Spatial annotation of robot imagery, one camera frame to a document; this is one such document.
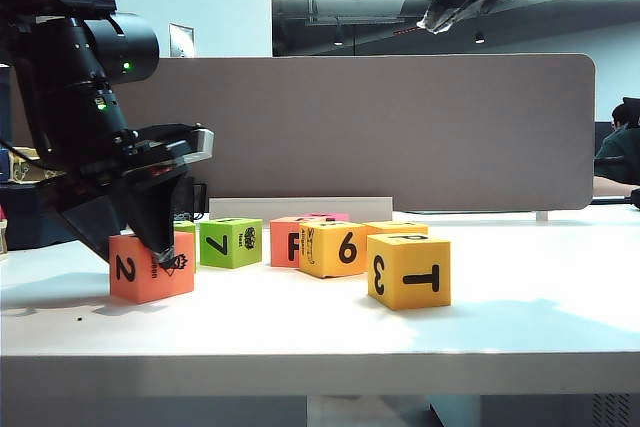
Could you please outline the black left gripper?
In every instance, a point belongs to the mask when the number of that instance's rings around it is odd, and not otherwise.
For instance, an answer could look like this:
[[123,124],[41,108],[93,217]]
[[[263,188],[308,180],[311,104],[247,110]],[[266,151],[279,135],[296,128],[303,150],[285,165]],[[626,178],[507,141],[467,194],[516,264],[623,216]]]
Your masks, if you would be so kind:
[[109,262],[109,239],[129,227],[160,266],[175,266],[173,193],[200,160],[200,126],[131,129],[124,121],[36,121],[44,165],[60,173],[40,188],[67,228]]

